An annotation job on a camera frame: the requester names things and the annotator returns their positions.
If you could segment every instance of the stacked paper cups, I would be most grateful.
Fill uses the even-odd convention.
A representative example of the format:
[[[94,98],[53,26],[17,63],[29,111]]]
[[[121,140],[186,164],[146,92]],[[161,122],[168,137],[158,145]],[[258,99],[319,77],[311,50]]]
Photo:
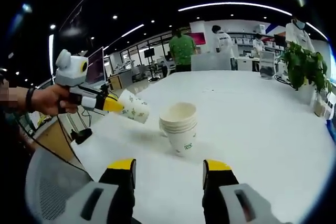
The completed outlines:
[[[180,102],[160,115],[160,129],[167,135],[178,156],[188,155],[196,140],[196,106]]]

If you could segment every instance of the face mask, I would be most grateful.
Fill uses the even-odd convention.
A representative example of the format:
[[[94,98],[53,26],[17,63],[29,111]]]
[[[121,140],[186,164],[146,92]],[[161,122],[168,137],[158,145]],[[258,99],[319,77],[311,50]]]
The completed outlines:
[[[301,30],[303,30],[304,27],[305,27],[305,25],[306,25],[306,23],[301,22],[301,21],[299,21],[299,20],[297,20],[297,21],[295,22],[295,24],[296,24],[297,27],[298,27],[299,29],[301,29]]]

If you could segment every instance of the green print on cup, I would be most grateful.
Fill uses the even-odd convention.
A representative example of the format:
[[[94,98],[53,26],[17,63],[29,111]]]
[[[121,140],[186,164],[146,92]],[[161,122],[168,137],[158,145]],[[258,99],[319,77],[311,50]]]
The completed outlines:
[[[189,150],[191,147],[193,147],[193,144],[192,144],[192,143],[189,143],[189,144],[187,144],[187,145],[184,146],[184,148],[185,148],[186,150]]]

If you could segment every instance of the white lab coat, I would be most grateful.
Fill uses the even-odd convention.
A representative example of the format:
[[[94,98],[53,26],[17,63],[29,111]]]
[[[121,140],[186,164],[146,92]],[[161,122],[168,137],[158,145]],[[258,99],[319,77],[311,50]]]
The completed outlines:
[[[299,44],[303,49],[308,49],[315,52],[314,46],[311,43],[309,35],[306,31],[297,28],[293,23],[286,25],[286,41],[292,41]]]
[[[252,41],[252,45],[253,45],[252,55],[254,57],[259,57],[258,53],[265,51],[265,45],[261,40],[254,39]]]
[[[230,59],[235,58],[232,46],[233,43],[229,34],[223,32],[222,30],[219,30],[215,34],[215,50],[216,48],[219,48],[220,53],[225,54]]]

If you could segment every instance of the person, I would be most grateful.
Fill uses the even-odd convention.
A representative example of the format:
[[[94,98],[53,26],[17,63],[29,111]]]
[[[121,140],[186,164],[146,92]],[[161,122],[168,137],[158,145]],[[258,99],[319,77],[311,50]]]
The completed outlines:
[[[222,31],[220,26],[212,26],[212,32],[215,34],[214,45],[216,52],[223,53],[227,58],[230,59],[231,69],[235,65],[235,55],[232,50],[232,39],[229,34]]]
[[[169,49],[176,64],[176,72],[191,71],[191,55],[196,54],[196,44],[193,38],[181,34],[178,28],[174,28],[172,34]]]
[[[3,199],[6,202],[5,212],[13,223],[34,223],[25,204],[25,179],[32,149],[20,135],[18,125],[6,121],[4,112],[39,111],[45,115],[57,115],[60,106],[66,112],[76,113],[77,105],[68,102],[68,97],[69,91],[57,84],[43,90],[10,88],[9,82],[0,75],[2,182],[5,188]]]
[[[256,38],[252,41],[252,56],[260,58],[260,53],[265,50],[264,42],[261,40],[261,34],[256,34]]]
[[[297,15],[293,15],[291,23],[286,25],[286,41],[295,42],[303,49],[315,52],[314,46],[311,43],[311,39],[308,33],[304,30],[305,26],[305,22],[299,20]]]

